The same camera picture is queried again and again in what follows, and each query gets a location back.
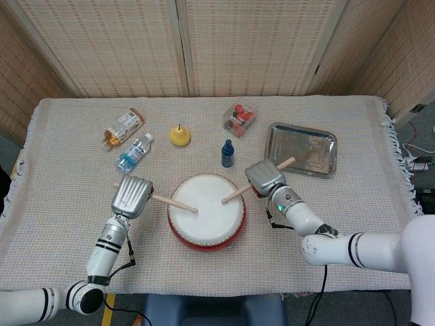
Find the metal tray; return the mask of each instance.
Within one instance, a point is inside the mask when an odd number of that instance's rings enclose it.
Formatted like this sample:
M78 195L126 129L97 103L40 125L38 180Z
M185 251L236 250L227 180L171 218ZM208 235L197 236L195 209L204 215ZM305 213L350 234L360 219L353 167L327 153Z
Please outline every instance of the metal tray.
M337 161L337 138L330 132L275 122L269 126L264 157L279 163L294 156L284 171L330 178Z

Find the white drumhead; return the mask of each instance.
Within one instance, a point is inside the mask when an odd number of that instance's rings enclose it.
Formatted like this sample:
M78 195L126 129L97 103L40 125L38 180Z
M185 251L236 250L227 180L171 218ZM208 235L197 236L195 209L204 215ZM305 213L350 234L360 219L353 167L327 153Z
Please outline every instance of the white drumhead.
M244 208L241 197L222 204L236 187L219 175L196 175L182 183L172 196L198 209L192 213L169 207L169 219L178 234L200 246L218 245L228 240L240 227Z

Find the wooden drumstick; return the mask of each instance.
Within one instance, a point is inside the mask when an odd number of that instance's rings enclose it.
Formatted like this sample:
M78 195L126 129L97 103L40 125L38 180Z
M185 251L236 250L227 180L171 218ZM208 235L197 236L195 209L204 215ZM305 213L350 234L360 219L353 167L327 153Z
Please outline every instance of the wooden drumstick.
M119 183L114 183L114 187L118 188L119 187ZM197 213L198 209L194 208L194 207L190 207L186 204L183 204L182 202L178 202L174 199L170 199L170 198L166 198L160 195L156 195L156 194L151 194L150 195L151 199L157 200L159 202L163 202L165 204L171 205L171 206L175 206L178 207L179 209L186 209L187 211L191 211L192 213Z
M293 164L295 162L295 158L291 157L288 158L287 160L285 160L284 162L280 163L277 168L279 170L282 170L283 168L286 168L287 166ZM240 187L239 189L237 189L235 192L233 192L231 195L229 195L228 197L225 197L224 199L221 200L222 204L226 204L229 200L232 200L233 198L236 198L237 196L240 196L243 192L246 192L247 190L252 188L252 184L248 183L247 185L244 185L243 187Z

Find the floor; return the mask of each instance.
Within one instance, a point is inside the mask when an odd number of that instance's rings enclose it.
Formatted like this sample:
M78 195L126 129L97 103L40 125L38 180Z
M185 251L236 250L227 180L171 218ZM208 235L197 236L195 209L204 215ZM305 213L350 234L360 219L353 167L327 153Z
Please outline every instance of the floor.
M427 106L420 113L416 113L411 122L416 130L415 137L413 136L413 126L407 123L397 130L400 142L409 142L413 139L412 144L429 149L430 151L434 150L435 102ZM18 146L0 135L0 165L9 173L12 171L19 150ZM412 179L416 187L435 187L435 167L430 166L429 171L416 173ZM386 295L391 300L394 311ZM304 325L313 297L314 295L296 298L289 295L285 299L289 325ZM143 307L144 301L145 295L117 295L115 308L140 310ZM61 310L52 320L38 325L102 325L103 314L104 307L101 307L98 312L91 316L82 316L72 311ZM396 314L397 325L408 325L411 315L410 291L391 291L389 293L361 291L325 293L319 304L312 326L395 325L394 314ZM134 313L117 311L112 315L111 324L115 326L131 326L136 316L137 314Z

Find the power strip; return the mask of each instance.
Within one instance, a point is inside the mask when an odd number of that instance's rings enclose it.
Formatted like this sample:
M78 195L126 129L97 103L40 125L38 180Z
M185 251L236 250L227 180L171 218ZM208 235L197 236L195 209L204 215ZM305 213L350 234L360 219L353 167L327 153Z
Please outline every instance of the power strip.
M406 169L408 171L426 171L429 170L428 163L414 163L413 160L416 158L407 158L405 160Z

